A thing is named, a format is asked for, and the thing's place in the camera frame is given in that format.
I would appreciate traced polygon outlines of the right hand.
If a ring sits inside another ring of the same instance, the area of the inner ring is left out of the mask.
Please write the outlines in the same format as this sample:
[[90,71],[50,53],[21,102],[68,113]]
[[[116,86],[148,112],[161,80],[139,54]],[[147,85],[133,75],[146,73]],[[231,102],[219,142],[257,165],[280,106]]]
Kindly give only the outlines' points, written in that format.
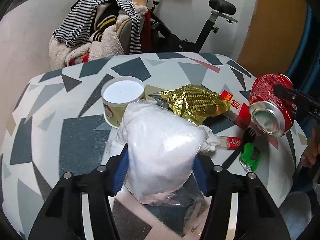
[[319,155],[319,126],[312,129],[312,135],[308,139],[308,145],[303,152],[302,165],[313,166]]

